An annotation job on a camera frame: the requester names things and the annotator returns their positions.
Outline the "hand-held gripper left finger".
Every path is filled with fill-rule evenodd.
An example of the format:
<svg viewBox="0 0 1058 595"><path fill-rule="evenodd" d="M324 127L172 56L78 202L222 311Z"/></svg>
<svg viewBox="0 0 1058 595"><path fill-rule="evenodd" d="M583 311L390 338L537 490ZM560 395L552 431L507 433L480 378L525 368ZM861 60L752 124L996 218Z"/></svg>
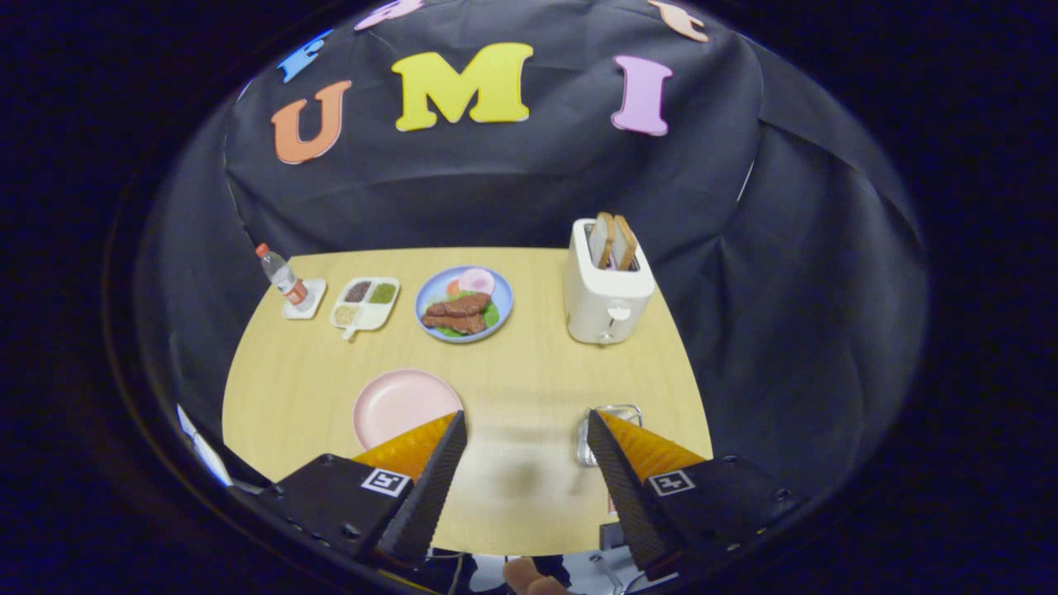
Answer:
<svg viewBox="0 0 1058 595"><path fill-rule="evenodd" d="M262 507L340 557L417 566L427 557L466 438L466 414L456 411L351 459L320 455L264 489Z"/></svg>

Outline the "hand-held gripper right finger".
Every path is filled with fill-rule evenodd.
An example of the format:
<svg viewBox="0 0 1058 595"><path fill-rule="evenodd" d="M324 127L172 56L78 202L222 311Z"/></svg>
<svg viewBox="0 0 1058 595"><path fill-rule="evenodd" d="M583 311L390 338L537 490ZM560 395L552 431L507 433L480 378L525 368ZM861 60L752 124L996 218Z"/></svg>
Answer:
<svg viewBox="0 0 1058 595"><path fill-rule="evenodd" d="M604 410L587 416L587 445L632 561L650 579L730 566L808 503L749 459L705 459Z"/></svg>

